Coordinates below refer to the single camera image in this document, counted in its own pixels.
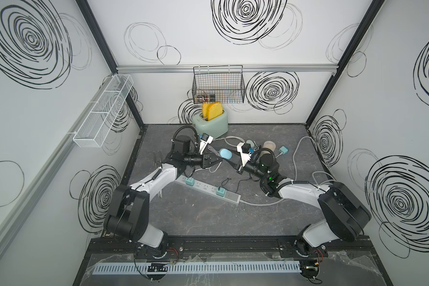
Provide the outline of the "blue earbud case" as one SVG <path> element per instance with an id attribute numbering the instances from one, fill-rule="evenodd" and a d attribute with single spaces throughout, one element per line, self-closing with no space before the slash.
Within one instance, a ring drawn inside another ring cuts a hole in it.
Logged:
<path id="1" fill-rule="evenodd" d="M 232 151 L 225 148 L 220 149 L 219 154 L 222 158 L 227 160 L 230 160 L 232 158 Z"/>

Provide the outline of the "mint green earbud case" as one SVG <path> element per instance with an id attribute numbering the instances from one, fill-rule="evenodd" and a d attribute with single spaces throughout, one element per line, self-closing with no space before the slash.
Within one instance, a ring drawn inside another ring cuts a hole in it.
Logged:
<path id="1" fill-rule="evenodd" d="M 251 148 L 255 148 L 256 146 L 256 144 L 252 140 L 247 140 L 245 143 L 249 144 Z"/>

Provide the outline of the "teal charger with lilac cable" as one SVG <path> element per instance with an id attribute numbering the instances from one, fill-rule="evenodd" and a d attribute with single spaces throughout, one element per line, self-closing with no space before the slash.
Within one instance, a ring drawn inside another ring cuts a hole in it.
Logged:
<path id="1" fill-rule="evenodd" d="M 195 185 L 195 179 L 194 178 L 186 178 L 185 183 L 191 187 Z"/>

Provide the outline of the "teal charger with black cable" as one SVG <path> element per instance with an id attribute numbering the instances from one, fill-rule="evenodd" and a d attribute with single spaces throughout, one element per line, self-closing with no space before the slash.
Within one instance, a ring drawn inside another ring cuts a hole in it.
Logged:
<path id="1" fill-rule="evenodd" d="M 218 187 L 216 189 L 216 195 L 220 196 L 220 197 L 225 197 L 226 194 L 226 189 L 223 187 Z"/>

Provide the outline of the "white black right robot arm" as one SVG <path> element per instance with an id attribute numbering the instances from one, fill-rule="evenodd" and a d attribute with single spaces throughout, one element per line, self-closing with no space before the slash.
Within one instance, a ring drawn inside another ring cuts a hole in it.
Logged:
<path id="1" fill-rule="evenodd" d="M 228 162 L 238 173 L 257 177 L 267 197 L 300 201 L 321 210 L 323 220 L 304 227 L 294 240 L 293 247 L 300 256 L 308 257 L 334 240 L 356 241 L 372 218 L 367 207 L 341 182 L 318 185 L 282 176 L 269 148 L 254 150 L 240 143 Z"/>

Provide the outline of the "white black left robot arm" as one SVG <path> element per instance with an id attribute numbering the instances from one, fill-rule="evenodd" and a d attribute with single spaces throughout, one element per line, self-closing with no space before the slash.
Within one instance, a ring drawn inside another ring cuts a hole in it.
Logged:
<path id="1" fill-rule="evenodd" d="M 192 126 L 179 128 L 173 135 L 170 151 L 155 171 L 131 185 L 119 185 L 113 191 L 104 230 L 162 256 L 168 249 L 168 234 L 149 223 L 151 200 L 188 167 L 208 169 L 221 162 L 222 158 L 215 153 L 205 152 L 213 140 L 207 133 L 199 135 Z"/>

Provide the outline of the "mint green toaster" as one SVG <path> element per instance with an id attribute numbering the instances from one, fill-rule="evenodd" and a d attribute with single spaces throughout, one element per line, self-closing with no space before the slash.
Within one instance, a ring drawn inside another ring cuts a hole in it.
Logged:
<path id="1" fill-rule="evenodd" d="M 209 120 L 208 113 L 208 108 L 195 113 L 191 118 L 192 125 L 199 135 L 206 133 L 214 139 L 220 138 L 228 132 L 228 115 L 222 110 L 219 116 Z"/>

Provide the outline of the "white power strip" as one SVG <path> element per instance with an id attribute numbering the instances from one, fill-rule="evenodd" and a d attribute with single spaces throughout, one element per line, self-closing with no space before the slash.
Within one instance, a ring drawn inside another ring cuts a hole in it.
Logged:
<path id="1" fill-rule="evenodd" d="M 181 175 L 179 178 L 177 178 L 175 180 L 175 183 L 178 183 L 180 185 L 188 187 L 191 190 L 199 191 L 203 194 L 212 196 L 214 198 L 220 199 L 222 201 L 225 201 L 225 202 L 228 202 L 231 204 L 239 205 L 239 203 L 240 203 L 241 195 L 239 195 L 239 194 L 236 194 L 236 193 L 233 193 L 233 192 L 226 190 L 225 197 L 220 197 L 220 196 L 216 195 L 216 189 L 218 187 L 216 187 L 214 185 L 207 184 L 205 182 L 198 181 L 196 179 L 195 179 L 195 185 L 193 187 L 191 187 L 185 183 L 185 179 L 186 179 L 186 177 Z"/>

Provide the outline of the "yellow toast slices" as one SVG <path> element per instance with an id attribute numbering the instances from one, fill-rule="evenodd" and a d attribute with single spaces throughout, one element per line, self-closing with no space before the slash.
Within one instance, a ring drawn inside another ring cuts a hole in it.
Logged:
<path id="1" fill-rule="evenodd" d="M 224 112 L 224 108 L 220 102 L 203 103 L 202 105 L 202 118 L 204 120 L 213 120 Z"/>

